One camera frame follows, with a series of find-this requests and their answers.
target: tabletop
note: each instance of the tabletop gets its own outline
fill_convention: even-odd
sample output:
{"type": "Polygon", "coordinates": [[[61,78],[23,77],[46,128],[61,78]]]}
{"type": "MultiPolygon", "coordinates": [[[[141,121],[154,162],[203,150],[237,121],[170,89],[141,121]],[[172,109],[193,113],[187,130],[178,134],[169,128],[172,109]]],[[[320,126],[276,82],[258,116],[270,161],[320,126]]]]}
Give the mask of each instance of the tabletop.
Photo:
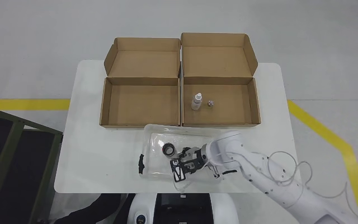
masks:
{"type": "MultiPolygon", "coordinates": [[[[55,190],[58,193],[178,193],[173,181],[148,180],[139,176],[143,129],[106,129],[99,125],[105,77],[102,60],[83,60],[78,65],[55,190]]],[[[243,134],[250,151],[266,155],[285,151],[297,159],[280,66],[259,63],[254,78],[261,124],[234,129],[243,134]]],[[[293,173],[294,163],[288,156],[275,155],[272,159],[293,173]]],[[[296,179],[300,180],[299,172],[296,173],[296,179]]],[[[220,184],[192,183],[185,192],[259,191],[241,174],[235,174],[226,175],[220,184]]]]}

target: open cardboard box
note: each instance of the open cardboard box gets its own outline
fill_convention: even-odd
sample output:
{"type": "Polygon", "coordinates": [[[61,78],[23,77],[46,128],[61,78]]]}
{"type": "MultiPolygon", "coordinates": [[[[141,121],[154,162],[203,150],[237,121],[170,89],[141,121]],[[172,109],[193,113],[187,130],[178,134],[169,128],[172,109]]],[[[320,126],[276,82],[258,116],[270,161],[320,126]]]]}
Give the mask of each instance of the open cardboard box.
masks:
{"type": "Polygon", "coordinates": [[[180,40],[116,38],[105,59],[100,125],[180,125],[180,40]]]}
{"type": "Polygon", "coordinates": [[[183,126],[257,125],[261,123],[253,74],[257,60],[246,34],[181,36],[183,126]],[[202,93],[199,110],[192,98],[202,93]],[[214,101],[212,108],[208,100],[214,101]]]}

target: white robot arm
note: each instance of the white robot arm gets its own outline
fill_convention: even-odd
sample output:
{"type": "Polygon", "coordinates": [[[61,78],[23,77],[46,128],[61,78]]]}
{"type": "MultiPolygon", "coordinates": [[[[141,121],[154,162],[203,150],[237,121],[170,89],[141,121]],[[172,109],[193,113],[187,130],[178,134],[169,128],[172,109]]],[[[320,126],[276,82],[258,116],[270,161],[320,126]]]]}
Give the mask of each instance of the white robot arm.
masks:
{"type": "Polygon", "coordinates": [[[285,169],[272,160],[269,162],[266,155],[247,151],[240,136],[238,132],[228,132],[204,145],[208,163],[240,170],[251,184],[285,208],[300,223],[358,223],[358,218],[351,213],[291,179],[285,169]]]}

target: screw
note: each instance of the screw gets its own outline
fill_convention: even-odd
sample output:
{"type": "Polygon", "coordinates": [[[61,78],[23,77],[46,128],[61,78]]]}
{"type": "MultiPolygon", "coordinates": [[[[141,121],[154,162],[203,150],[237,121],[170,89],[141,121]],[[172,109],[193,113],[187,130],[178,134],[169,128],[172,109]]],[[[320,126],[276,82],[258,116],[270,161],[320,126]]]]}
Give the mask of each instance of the screw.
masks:
{"type": "Polygon", "coordinates": [[[208,101],[208,106],[209,106],[210,108],[212,108],[212,107],[214,106],[214,101],[213,101],[213,100],[209,100],[209,101],[208,101]]]}

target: plastic lid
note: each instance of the plastic lid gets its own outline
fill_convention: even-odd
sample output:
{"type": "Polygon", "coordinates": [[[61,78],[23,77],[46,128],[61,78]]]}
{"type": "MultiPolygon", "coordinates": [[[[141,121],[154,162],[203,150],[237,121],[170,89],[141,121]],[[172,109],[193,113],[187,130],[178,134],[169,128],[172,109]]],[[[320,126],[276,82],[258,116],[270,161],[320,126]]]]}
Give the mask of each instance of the plastic lid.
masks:
{"type": "Polygon", "coordinates": [[[201,100],[201,93],[196,94],[196,95],[195,95],[195,99],[196,99],[196,100],[201,100]]]}

